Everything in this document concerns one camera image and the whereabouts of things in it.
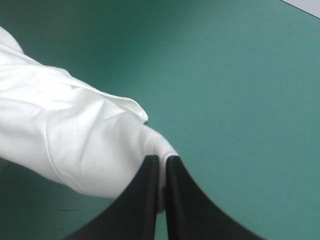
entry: white fabric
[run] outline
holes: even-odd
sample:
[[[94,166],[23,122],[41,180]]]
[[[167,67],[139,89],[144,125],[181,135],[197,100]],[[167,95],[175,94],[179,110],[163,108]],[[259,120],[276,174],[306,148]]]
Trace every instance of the white fabric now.
[[[26,56],[0,27],[0,157],[87,195],[116,198],[145,155],[177,155],[132,99]]]

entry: white cloth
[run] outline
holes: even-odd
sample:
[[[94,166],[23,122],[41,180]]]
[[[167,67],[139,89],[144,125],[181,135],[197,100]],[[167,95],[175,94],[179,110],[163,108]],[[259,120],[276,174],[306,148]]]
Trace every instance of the white cloth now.
[[[0,27],[0,157],[75,191],[116,198],[145,155],[176,151],[134,100],[101,92],[23,53]]]

